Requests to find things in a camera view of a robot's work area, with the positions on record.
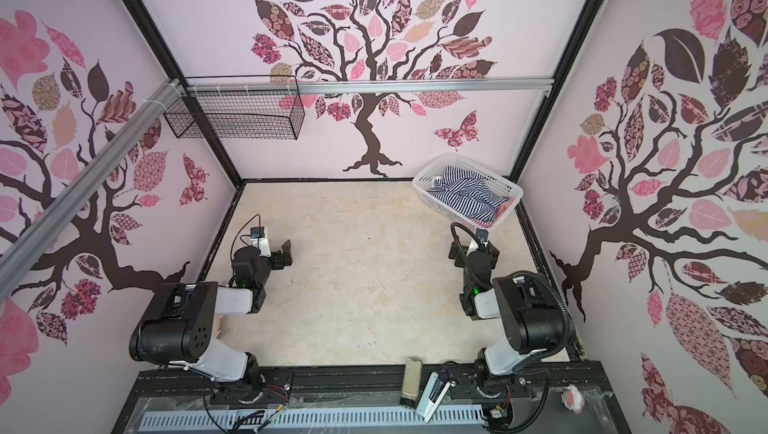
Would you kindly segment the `blue white striped tank top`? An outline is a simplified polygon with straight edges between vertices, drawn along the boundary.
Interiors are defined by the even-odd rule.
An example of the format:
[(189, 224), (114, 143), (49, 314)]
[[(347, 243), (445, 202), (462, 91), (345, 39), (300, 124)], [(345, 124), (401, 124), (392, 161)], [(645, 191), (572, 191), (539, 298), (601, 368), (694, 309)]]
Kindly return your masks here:
[(478, 225), (491, 225), (512, 202), (510, 197), (495, 194), (478, 173), (455, 166), (446, 167), (434, 178), (428, 193)]

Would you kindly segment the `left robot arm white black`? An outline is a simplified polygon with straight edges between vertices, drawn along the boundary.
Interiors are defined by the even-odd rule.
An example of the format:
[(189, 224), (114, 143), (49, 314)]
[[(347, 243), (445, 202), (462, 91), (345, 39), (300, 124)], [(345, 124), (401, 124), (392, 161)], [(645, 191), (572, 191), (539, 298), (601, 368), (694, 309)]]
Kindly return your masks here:
[(219, 385), (244, 388), (252, 393), (252, 401), (264, 394), (286, 400), (287, 389), (269, 383), (253, 354), (218, 339), (214, 321), (259, 313), (271, 273), (292, 264), (289, 241), (270, 253), (254, 241), (233, 254), (230, 287), (208, 281), (163, 285), (131, 335), (131, 358), (163, 368), (193, 371)]

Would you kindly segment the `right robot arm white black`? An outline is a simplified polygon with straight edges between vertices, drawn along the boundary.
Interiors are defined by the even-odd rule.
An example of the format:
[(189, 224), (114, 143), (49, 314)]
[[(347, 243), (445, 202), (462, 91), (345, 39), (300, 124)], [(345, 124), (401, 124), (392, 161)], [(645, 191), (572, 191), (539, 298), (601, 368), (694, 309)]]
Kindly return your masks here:
[(475, 242), (451, 244), (449, 258), (462, 270), (459, 302), (474, 321), (501, 321), (502, 337), (483, 348), (475, 361), (480, 382), (514, 376), (528, 366), (560, 353), (575, 334), (560, 295), (542, 275), (517, 271), (494, 277), (497, 251)]

